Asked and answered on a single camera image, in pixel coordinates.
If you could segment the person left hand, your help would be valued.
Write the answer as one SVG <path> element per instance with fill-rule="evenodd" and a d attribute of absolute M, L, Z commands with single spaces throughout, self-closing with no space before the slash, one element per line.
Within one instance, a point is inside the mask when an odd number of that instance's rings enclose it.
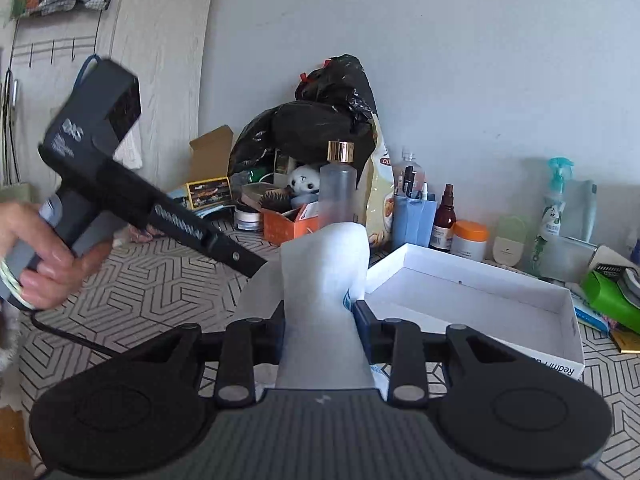
<path fill-rule="evenodd" d="M 41 258 L 37 270 L 25 270 L 20 276 L 23 297 L 37 309 L 59 307 L 82 283 L 100 270 L 111 253 L 113 240 L 96 244 L 80 258 L 75 258 L 50 226 L 38 214 L 34 204 L 1 204 L 1 255 L 22 240 Z"/>

